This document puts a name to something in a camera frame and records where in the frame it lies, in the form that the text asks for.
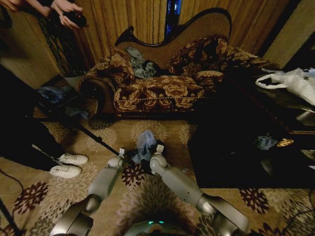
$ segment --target white sneaker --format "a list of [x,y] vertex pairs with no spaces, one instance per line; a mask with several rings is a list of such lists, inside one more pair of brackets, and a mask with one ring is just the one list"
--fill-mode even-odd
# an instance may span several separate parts
[[50,169],[53,176],[58,176],[62,178],[74,178],[81,174],[82,169],[78,166],[54,166]]
[[88,157],[80,154],[72,155],[69,153],[65,153],[58,158],[58,161],[72,165],[84,165],[85,163],[87,163]]

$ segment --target floral carpet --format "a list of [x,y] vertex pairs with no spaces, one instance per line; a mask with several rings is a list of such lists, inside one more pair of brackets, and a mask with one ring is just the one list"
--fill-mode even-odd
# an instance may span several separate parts
[[[0,174],[0,197],[20,229],[27,236],[48,236],[53,225],[67,208],[84,199],[97,173],[106,166],[113,154],[85,134],[71,135],[58,123],[45,123],[56,140],[68,152],[89,156],[82,173],[74,179],[53,177],[0,157],[0,166],[14,180]],[[187,142],[196,129],[184,120],[120,120],[110,126],[92,118],[82,123],[96,135],[118,150],[135,148],[137,136],[146,129],[163,141],[167,148],[167,161],[194,178]],[[221,196],[250,221],[248,233],[264,236],[313,236],[315,214],[314,198],[308,189],[203,189],[210,195]],[[194,207],[182,202],[161,181],[160,177],[144,173],[140,165],[126,166],[118,178],[111,195],[92,215],[94,225],[90,236],[123,235],[134,223],[163,219],[174,221],[188,234],[214,236],[212,218],[201,215]],[[0,235],[14,232],[0,213]]]

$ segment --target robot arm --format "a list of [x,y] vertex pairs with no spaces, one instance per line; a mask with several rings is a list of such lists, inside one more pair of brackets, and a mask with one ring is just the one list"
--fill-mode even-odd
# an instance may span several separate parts
[[[161,155],[163,146],[158,145],[157,152],[150,160],[153,174],[159,174],[163,182],[184,202],[196,207],[204,215],[213,215],[213,227],[220,236],[244,235],[248,228],[248,219],[237,209],[220,197],[209,196],[198,185],[176,167],[170,166]],[[120,156],[108,162],[89,187],[89,195],[83,201],[73,204],[52,229],[50,236],[70,234],[87,236],[93,225],[93,214],[106,199],[122,169],[125,159],[124,150]]]
[[224,199],[209,196],[178,168],[170,166],[161,151],[150,160],[153,174],[159,174],[163,182],[184,202],[197,208],[204,215],[215,215],[213,227],[220,236],[243,235],[248,229],[248,219]]

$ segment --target sofa armrest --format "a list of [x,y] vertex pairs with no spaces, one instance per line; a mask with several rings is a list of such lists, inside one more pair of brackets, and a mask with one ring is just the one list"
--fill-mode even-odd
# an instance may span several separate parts
[[116,82],[110,76],[107,62],[101,60],[78,83],[77,90],[86,97],[97,100],[97,113],[115,114],[114,94],[117,90]]
[[197,84],[204,87],[209,94],[216,93],[222,79],[223,73],[214,70],[200,71],[194,76]]
[[246,68],[252,74],[256,74],[261,71],[261,68],[279,70],[278,64],[231,46],[227,47],[223,61],[225,67],[224,71]]

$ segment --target dark table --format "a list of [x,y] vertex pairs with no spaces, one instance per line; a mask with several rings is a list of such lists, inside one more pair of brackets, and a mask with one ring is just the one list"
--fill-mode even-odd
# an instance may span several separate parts
[[[188,143],[200,187],[292,187],[315,185],[315,170],[302,149],[315,149],[315,108],[285,89],[266,90],[257,77],[226,75],[212,104],[200,111]],[[260,150],[253,143],[268,135],[284,144]]]

